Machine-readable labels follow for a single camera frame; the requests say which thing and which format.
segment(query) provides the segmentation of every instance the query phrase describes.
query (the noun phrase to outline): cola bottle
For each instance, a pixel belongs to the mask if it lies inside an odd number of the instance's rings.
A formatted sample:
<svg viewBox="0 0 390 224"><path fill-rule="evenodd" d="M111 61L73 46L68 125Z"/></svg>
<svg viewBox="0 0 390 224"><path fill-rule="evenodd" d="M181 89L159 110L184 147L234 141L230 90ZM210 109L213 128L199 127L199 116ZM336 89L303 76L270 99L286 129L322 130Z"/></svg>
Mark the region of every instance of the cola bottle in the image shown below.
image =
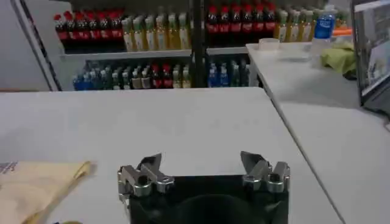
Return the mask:
<svg viewBox="0 0 390 224"><path fill-rule="evenodd" d="M214 46L218 41L218 14L217 8L213 5L208 8L206 28L208 43Z"/></svg>
<svg viewBox="0 0 390 224"><path fill-rule="evenodd" d="M229 8L227 5L222 5L221 14L218 20L218 45L225 46L229 39L230 22L229 22Z"/></svg>
<svg viewBox="0 0 390 224"><path fill-rule="evenodd" d="M232 18L230 22L231 43L236 43L241 38L241 6L232 5Z"/></svg>
<svg viewBox="0 0 390 224"><path fill-rule="evenodd" d="M243 43L251 42L253 31L253 11L250 4L243 5L243 26L242 26L242 38Z"/></svg>
<svg viewBox="0 0 390 224"><path fill-rule="evenodd" d="M68 32L66 31L66 24L62 20L61 15L59 14L54 16L54 22L55 22L55 31L57 32L57 35L62 45L65 47L69 39Z"/></svg>
<svg viewBox="0 0 390 224"><path fill-rule="evenodd" d="M98 19L96 18L96 15L92 11L87 12L87 17L88 17L88 27L90 29L91 43L94 44L95 46L98 46L100 45L101 43L100 41L102 38Z"/></svg>
<svg viewBox="0 0 390 224"><path fill-rule="evenodd" d="M263 4L257 4L256 10L253 15L253 40L252 42L257 43L258 39L264 37L264 5Z"/></svg>
<svg viewBox="0 0 390 224"><path fill-rule="evenodd" d="M275 5L271 2L267 2L264 9L264 26L265 26L265 37L272 38L274 36L274 30L276 25L275 19Z"/></svg>
<svg viewBox="0 0 390 224"><path fill-rule="evenodd" d="M64 14L64 17L66 19L66 31L68 31L69 40L67 41L68 44L65 47L65 50L67 49L74 49L77 47L78 39L76 34L76 21L73 18L73 15L71 12L66 11Z"/></svg>

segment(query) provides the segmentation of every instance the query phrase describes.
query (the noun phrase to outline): white wall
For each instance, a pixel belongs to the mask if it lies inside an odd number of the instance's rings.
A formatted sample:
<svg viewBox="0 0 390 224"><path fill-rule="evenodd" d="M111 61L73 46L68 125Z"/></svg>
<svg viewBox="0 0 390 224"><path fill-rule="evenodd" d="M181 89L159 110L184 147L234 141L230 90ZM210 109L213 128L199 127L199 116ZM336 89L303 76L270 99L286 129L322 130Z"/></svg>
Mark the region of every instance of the white wall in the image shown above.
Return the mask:
<svg viewBox="0 0 390 224"><path fill-rule="evenodd" d="M49 91L9 0L0 0L0 88Z"/></svg>

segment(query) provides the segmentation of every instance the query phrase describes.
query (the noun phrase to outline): bottle label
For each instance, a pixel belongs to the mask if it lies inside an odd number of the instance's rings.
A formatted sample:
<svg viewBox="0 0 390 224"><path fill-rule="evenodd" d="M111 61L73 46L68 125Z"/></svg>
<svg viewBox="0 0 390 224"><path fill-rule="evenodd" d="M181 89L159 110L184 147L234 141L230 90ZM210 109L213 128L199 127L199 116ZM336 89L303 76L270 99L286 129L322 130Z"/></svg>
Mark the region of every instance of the bottle label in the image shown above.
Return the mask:
<svg viewBox="0 0 390 224"><path fill-rule="evenodd" d="M302 41L306 42L309 41L311 26L307 25L305 28L303 28L303 34L302 34Z"/></svg>
<svg viewBox="0 0 390 224"><path fill-rule="evenodd" d="M209 33L218 33L218 26L207 24L207 30Z"/></svg>
<svg viewBox="0 0 390 224"><path fill-rule="evenodd" d="M333 19L318 19L314 30L314 37L318 39L328 39L331 37L335 21Z"/></svg>
<svg viewBox="0 0 390 224"><path fill-rule="evenodd" d="M160 79L153 79L153 85L155 88L161 88L161 85L162 85L162 81Z"/></svg>
<svg viewBox="0 0 390 224"><path fill-rule="evenodd" d="M130 35L129 34L124 34L124 42L125 42L125 45L126 45L126 49L127 51L132 51L133 50L133 46L132 46L132 40L130 39Z"/></svg>
<svg viewBox="0 0 390 224"><path fill-rule="evenodd" d="M298 31L299 31L299 28L297 26L293 26L291 28L291 34L290 34L290 42L295 42L297 41L298 39Z"/></svg>
<svg viewBox="0 0 390 224"><path fill-rule="evenodd" d="M103 39L109 39L110 38L110 36L109 36L110 32L108 30L100 30L100 33L101 33Z"/></svg>
<svg viewBox="0 0 390 224"><path fill-rule="evenodd" d="M253 31L260 32L264 29L264 23L254 23L253 24Z"/></svg>
<svg viewBox="0 0 390 224"><path fill-rule="evenodd" d="M232 23L230 26L230 30L232 32L240 32L241 31L241 23Z"/></svg>
<svg viewBox="0 0 390 224"><path fill-rule="evenodd" d="M157 33L157 40L158 40L158 48L160 50L165 50L165 33L164 32L158 32Z"/></svg>
<svg viewBox="0 0 390 224"><path fill-rule="evenodd" d="M252 23L243 23L243 32L250 33L252 31L253 24Z"/></svg>
<svg viewBox="0 0 390 224"><path fill-rule="evenodd" d="M189 49L190 45L188 44L188 35L187 30L180 30L180 45L182 49Z"/></svg>
<svg viewBox="0 0 390 224"><path fill-rule="evenodd" d="M143 47L142 47L142 36L141 36L141 34L140 33L135 33L134 34L134 39L135 39L136 48L139 51L142 51Z"/></svg>
<svg viewBox="0 0 390 224"><path fill-rule="evenodd" d="M279 28L279 37L278 37L278 39L280 40L280 42L285 42L285 40L286 40L286 30L287 30L287 27Z"/></svg>
<svg viewBox="0 0 390 224"><path fill-rule="evenodd" d="M190 88L191 82L189 80L183 81L183 88Z"/></svg>
<svg viewBox="0 0 390 224"><path fill-rule="evenodd" d="M268 22L266 23L266 29L271 31L275 29L275 22Z"/></svg>
<svg viewBox="0 0 390 224"><path fill-rule="evenodd" d="M57 32L58 37L60 40L67 40L68 39L68 33L67 32Z"/></svg>
<svg viewBox="0 0 390 224"><path fill-rule="evenodd" d="M113 38L122 38L122 30L112 30L112 37Z"/></svg>
<svg viewBox="0 0 390 224"><path fill-rule="evenodd" d="M149 50L154 51L156 46L154 44L154 35L152 32L146 33L147 45L149 46Z"/></svg>
<svg viewBox="0 0 390 224"><path fill-rule="evenodd" d="M72 40L76 40L77 39L76 34L74 32L68 32L68 33L69 33L70 39L72 39Z"/></svg>
<svg viewBox="0 0 390 224"><path fill-rule="evenodd" d="M98 30L91 30L91 39L98 40L101 38L101 33Z"/></svg>
<svg viewBox="0 0 390 224"><path fill-rule="evenodd" d="M142 87L144 89L150 89L151 88L151 78L142 78Z"/></svg>
<svg viewBox="0 0 390 224"><path fill-rule="evenodd" d="M229 24L220 24L218 27L221 33L229 32Z"/></svg>
<svg viewBox="0 0 390 224"><path fill-rule="evenodd" d="M164 87L171 88L173 85L173 81L171 79L164 79Z"/></svg>

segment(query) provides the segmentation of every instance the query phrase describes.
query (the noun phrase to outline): computer monitor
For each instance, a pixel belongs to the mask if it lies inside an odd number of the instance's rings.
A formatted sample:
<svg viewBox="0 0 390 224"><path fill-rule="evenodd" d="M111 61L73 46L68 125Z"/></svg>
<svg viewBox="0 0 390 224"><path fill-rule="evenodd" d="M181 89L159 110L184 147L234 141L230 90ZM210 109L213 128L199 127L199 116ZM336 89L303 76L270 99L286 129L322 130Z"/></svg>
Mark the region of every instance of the computer monitor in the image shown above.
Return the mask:
<svg viewBox="0 0 390 224"><path fill-rule="evenodd" d="M390 1L352 0L361 106L390 115Z"/></svg>

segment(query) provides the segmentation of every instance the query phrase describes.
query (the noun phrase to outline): juice bottle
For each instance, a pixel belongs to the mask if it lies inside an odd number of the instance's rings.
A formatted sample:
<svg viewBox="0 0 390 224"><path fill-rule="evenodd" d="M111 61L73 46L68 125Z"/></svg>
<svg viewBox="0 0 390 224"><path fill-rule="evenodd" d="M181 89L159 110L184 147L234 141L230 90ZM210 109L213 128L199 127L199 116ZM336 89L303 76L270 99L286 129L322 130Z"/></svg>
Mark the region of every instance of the juice bottle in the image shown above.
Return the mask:
<svg viewBox="0 0 390 224"><path fill-rule="evenodd" d="M183 68L183 88L191 87L190 66L186 65Z"/></svg>
<svg viewBox="0 0 390 224"><path fill-rule="evenodd" d="M286 21L287 21L287 12L284 10L280 11L279 14L279 24L275 28L275 33L274 33L274 38L279 39L280 42L285 42L286 41L286 32L287 32L287 26L286 26Z"/></svg>
<svg viewBox="0 0 390 224"><path fill-rule="evenodd" d="M157 44L156 29L154 27L154 17L152 15L149 15L145 19L145 25L146 25L147 46L149 47L150 51L156 51L158 50L158 44Z"/></svg>
<svg viewBox="0 0 390 224"><path fill-rule="evenodd" d="M310 32L311 32L311 22L313 20L313 11L305 10L303 12L305 14L304 16L305 21L299 27L298 41L308 42L311 41Z"/></svg>
<svg viewBox="0 0 390 224"><path fill-rule="evenodd" d="M160 14L156 18L157 25L157 45L159 50L168 49L168 37L166 35L165 29L165 17L163 14Z"/></svg>
<svg viewBox="0 0 390 224"><path fill-rule="evenodd" d="M292 10L291 23L287 26L286 42L296 42L299 34L299 15L300 12Z"/></svg>
<svg viewBox="0 0 390 224"><path fill-rule="evenodd" d="M171 13L168 16L168 21L169 21L169 30L168 30L169 48L180 49L180 37L179 37L179 30L177 28L176 14Z"/></svg>
<svg viewBox="0 0 390 224"><path fill-rule="evenodd" d="M135 49L136 51L143 51L143 42L142 42L142 31L141 31L141 17L136 17L133 20L134 25L134 40L135 40Z"/></svg>
<svg viewBox="0 0 390 224"><path fill-rule="evenodd" d="M187 25L187 13L179 15L180 24L180 47L182 49L191 49L190 31Z"/></svg>

